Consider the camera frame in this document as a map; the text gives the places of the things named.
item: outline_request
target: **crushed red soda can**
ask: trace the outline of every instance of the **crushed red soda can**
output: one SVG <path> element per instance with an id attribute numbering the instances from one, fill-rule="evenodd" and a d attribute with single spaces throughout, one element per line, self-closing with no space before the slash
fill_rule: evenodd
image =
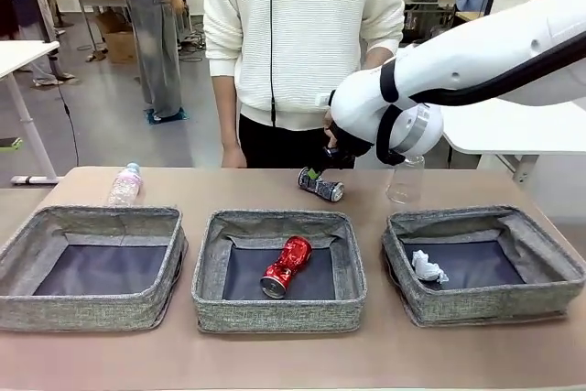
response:
<path id="1" fill-rule="evenodd" d="M 311 244 L 303 237 L 292 236 L 285 243 L 278 260 L 266 268 L 260 285 L 272 299 L 282 299 L 287 293 L 291 279 L 309 261 Z"/>

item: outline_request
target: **plastic bottle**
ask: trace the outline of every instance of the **plastic bottle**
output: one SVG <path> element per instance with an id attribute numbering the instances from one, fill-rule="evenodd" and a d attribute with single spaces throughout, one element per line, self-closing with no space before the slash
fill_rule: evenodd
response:
<path id="1" fill-rule="evenodd" d="M 120 171 L 114 180 L 108 204 L 116 206 L 130 206 L 135 200 L 143 180 L 140 177 L 140 167 L 131 162 L 125 169 Z"/>
<path id="2" fill-rule="evenodd" d="M 400 204 L 419 202 L 424 169 L 425 159 L 422 156 L 406 157 L 402 164 L 395 167 L 386 196 Z"/>

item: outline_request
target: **gray pants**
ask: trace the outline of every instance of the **gray pants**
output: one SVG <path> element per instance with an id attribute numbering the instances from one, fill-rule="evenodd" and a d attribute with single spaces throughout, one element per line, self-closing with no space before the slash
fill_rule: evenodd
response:
<path id="1" fill-rule="evenodd" d="M 181 107 L 175 16 L 169 0 L 126 0 L 136 36 L 140 85 L 148 109 L 161 118 Z"/>
<path id="2" fill-rule="evenodd" d="M 37 0 L 38 6 L 40 6 L 40 12 L 43 14 L 43 19 L 45 20 L 45 26 L 47 27 L 47 31 L 49 32 L 49 39 L 54 41 L 55 37 L 55 27 L 53 26 L 53 17 L 51 17 L 51 11 L 49 9 L 49 5 L 47 4 L 47 0 Z M 40 24 L 35 23 L 30 25 L 29 27 L 20 27 L 20 38 L 23 40 L 43 40 L 43 34 L 40 30 Z M 49 61 L 48 56 L 43 56 L 39 59 L 31 61 L 28 63 L 28 67 L 33 71 L 33 80 L 43 83 L 45 81 L 55 81 L 55 76 L 52 74 L 52 69 L 50 63 L 54 62 L 55 65 L 55 72 L 58 75 L 63 74 L 63 70 L 58 61 Z"/>

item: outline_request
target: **floor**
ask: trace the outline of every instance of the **floor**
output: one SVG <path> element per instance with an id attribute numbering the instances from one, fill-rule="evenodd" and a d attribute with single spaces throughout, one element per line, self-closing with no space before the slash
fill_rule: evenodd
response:
<path id="1" fill-rule="evenodd" d="M 79 85 L 61 87 L 71 109 L 81 165 L 122 166 L 135 161 L 151 167 L 219 167 L 222 159 L 220 133 L 208 63 L 181 62 L 183 102 L 190 120 L 149 126 L 142 113 L 136 66 L 113 65 L 109 60 L 85 62 L 90 40 L 80 16 L 69 15 L 75 23 L 61 37 L 60 62 L 81 79 Z M 58 174 L 75 166 L 71 127 L 63 110 L 59 91 L 39 92 L 29 87 L 30 74 L 17 80 L 35 119 Z M 22 136 L 24 145 L 16 152 L 0 152 L 0 188 L 10 185 L 15 174 L 38 173 L 16 110 L 0 83 L 0 137 Z M 448 145 L 444 142 L 428 156 L 428 168 L 444 168 Z M 477 157 L 456 154 L 455 168 L 475 168 Z M 381 168 L 374 152 L 358 161 L 359 168 Z"/>

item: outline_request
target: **person in gray pants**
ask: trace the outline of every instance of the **person in gray pants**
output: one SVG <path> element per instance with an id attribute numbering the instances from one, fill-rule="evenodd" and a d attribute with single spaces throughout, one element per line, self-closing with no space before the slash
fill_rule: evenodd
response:
<path id="1" fill-rule="evenodd" d="M 182 0 L 126 0 L 136 36 L 140 84 L 149 119 L 183 119 L 175 14 Z"/>

